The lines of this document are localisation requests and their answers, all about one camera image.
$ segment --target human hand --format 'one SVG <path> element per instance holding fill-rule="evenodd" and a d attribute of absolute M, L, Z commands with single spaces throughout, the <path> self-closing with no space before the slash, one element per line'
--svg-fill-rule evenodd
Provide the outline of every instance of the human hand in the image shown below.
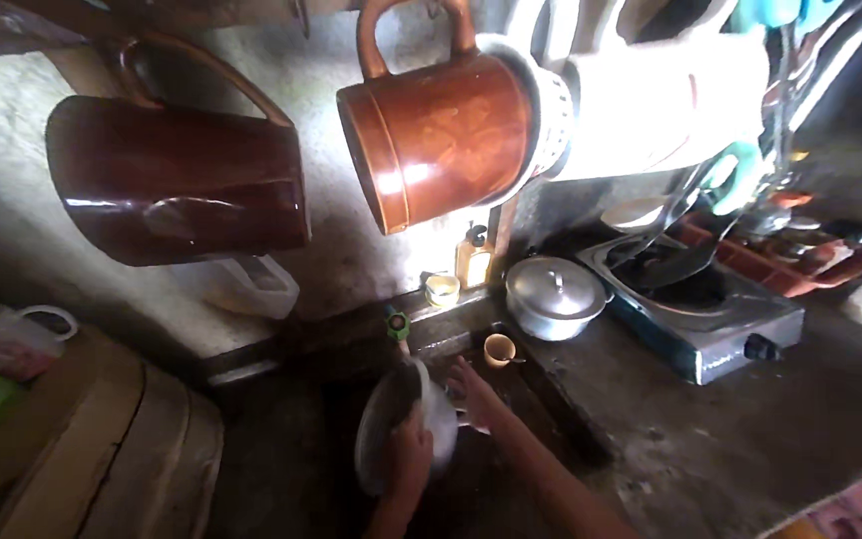
<path fill-rule="evenodd" d="M 447 384 L 464 397 L 467 421 L 479 431 L 488 432 L 498 412 L 507 407 L 494 389 L 474 371 L 462 356 L 451 366 Z"/>
<path fill-rule="evenodd" d="M 391 475 L 385 494 L 416 506 L 425 492 L 434 458 L 434 436 L 425 431 L 421 401 L 416 401 L 408 417 L 391 431 L 388 453 Z"/>

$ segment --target portable gas stove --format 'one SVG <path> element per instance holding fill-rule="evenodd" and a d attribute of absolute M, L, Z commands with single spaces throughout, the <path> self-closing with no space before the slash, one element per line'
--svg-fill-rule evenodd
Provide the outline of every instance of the portable gas stove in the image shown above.
<path fill-rule="evenodd" d="M 577 258 L 614 292 L 608 309 L 627 322 L 685 380 L 703 386 L 751 361 L 775 361 L 800 341 L 804 308 L 760 284 L 713 263 L 679 283 L 635 289 L 634 266 L 680 244 L 664 236 L 640 260 L 615 269 L 607 254 L 633 237 L 581 251 Z"/>

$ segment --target stove knob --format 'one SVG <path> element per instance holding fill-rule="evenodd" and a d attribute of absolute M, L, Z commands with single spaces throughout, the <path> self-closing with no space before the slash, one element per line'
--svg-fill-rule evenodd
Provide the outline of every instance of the stove knob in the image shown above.
<path fill-rule="evenodd" d="M 762 335 L 752 333 L 743 345 L 743 355 L 748 360 L 781 361 L 781 349 L 775 342 Z"/>

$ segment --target copper mug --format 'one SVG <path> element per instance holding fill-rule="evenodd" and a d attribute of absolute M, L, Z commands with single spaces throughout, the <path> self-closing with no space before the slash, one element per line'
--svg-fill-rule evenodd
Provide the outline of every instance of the copper mug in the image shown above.
<path fill-rule="evenodd" d="M 133 67 L 143 41 L 212 68 L 267 118 L 159 103 Z M 46 128 L 55 189 L 93 245 L 123 264 L 155 266 L 307 243 L 298 133 L 278 106 L 229 64 L 170 35 L 146 31 L 119 59 L 131 101 L 71 96 Z"/>
<path fill-rule="evenodd" d="M 377 19 L 404 0 L 367 0 L 358 16 L 364 82 L 338 91 L 338 112 L 365 199 L 384 234 L 508 189 L 527 157 L 531 104 L 500 59 L 481 54 L 466 0 L 441 0 L 451 58 L 388 73 Z"/>

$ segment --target human arm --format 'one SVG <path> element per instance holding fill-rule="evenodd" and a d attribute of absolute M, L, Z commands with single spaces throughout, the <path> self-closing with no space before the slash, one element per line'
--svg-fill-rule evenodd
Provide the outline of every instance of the human arm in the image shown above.
<path fill-rule="evenodd" d="M 391 432 L 388 482 L 365 532 L 366 539 L 400 539 L 407 531 L 431 473 L 434 439 L 424 424 L 421 405 L 415 403 L 407 419 Z"/>
<path fill-rule="evenodd" d="M 534 437 L 461 356 L 449 386 L 466 398 L 468 420 L 487 429 L 501 453 L 549 516 L 581 539 L 636 539 L 637 533 Z"/>

